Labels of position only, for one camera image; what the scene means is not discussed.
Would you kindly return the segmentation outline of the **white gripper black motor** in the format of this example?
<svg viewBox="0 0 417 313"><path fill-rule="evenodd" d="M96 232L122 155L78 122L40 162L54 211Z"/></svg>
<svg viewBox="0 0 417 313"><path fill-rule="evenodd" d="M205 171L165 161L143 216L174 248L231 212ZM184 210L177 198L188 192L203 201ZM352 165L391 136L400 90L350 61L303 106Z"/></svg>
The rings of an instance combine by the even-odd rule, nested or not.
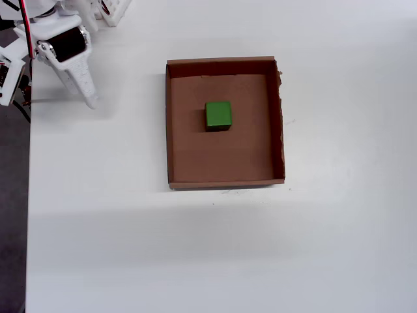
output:
<svg viewBox="0 0 417 313"><path fill-rule="evenodd" d="M98 31L96 1L79 0L77 6L80 17L52 14L33 18L29 25L31 44L35 55L49 51L54 56L53 69L65 87L81 95L86 105L95 109L98 95L87 62L91 51L86 51L88 39L83 26L88 32Z"/></svg>

